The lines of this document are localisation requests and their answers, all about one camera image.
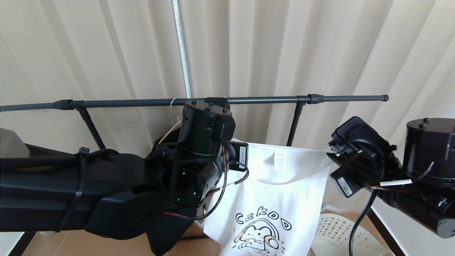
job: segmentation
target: t-shirt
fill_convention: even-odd
[[[224,256],[306,255],[331,163],[325,151],[249,143],[250,176],[226,187],[221,203],[204,220],[205,234],[221,245]],[[230,170],[227,183],[244,174]]]

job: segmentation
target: wooden floor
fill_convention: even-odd
[[[357,214],[346,213],[344,217],[355,220]],[[385,247],[386,243],[380,237],[368,218],[361,226],[368,230]],[[202,229],[193,224],[184,236],[203,235]],[[179,241],[166,256],[215,256],[220,252],[220,245],[211,239]],[[84,230],[62,231],[60,233],[39,232],[35,235],[24,256],[153,256],[145,234],[130,240],[114,240],[103,238]]]

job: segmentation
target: white label sticker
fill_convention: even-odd
[[[239,158],[240,162],[242,164],[247,164],[246,163],[246,160],[247,160],[247,147],[240,147],[240,158]],[[241,166],[241,165],[238,165],[240,169],[245,169],[244,166]]]
[[[274,169],[276,171],[284,171],[286,168],[286,152],[275,151],[274,160]]]
[[[346,194],[346,196],[352,195],[352,190],[351,190],[351,188],[348,186],[348,183],[344,180],[343,177],[341,177],[341,178],[338,179],[338,184],[340,185],[341,189],[344,191],[344,193]]]

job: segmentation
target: white plastic basket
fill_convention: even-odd
[[[349,237],[354,222],[337,214],[321,214],[316,236],[307,256],[347,256]],[[354,238],[356,256],[380,256],[390,252],[367,230],[358,227]]]

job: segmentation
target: curtain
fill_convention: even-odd
[[[406,122],[441,116],[455,101],[455,1],[178,5],[192,97],[389,94],[388,102],[304,106],[293,146],[324,148],[335,128],[360,116],[401,158]],[[186,97],[170,0],[1,1],[0,39],[1,105]],[[293,109],[232,106],[235,137],[285,145]],[[169,107],[89,112],[108,148],[141,156],[177,121]],[[0,118],[26,143],[96,149],[76,111]]]

